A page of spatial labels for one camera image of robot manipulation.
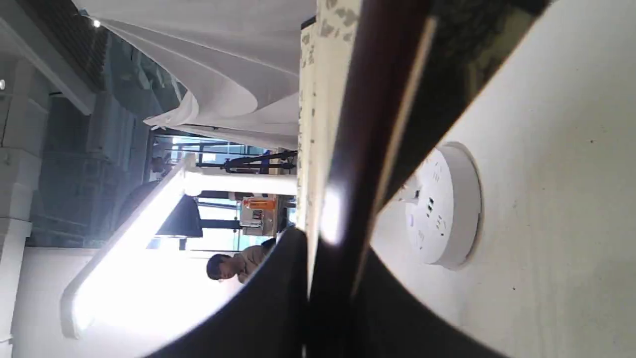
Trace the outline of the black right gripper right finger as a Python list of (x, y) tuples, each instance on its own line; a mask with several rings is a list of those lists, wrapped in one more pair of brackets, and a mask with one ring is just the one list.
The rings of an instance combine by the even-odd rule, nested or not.
[(346, 358), (499, 358), (420, 303), (372, 249), (352, 305)]

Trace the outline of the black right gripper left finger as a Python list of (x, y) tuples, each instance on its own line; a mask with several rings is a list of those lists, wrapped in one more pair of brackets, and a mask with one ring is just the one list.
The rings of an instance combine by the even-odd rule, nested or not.
[(151, 357), (301, 358), (307, 279), (307, 238), (290, 227), (225, 306)]

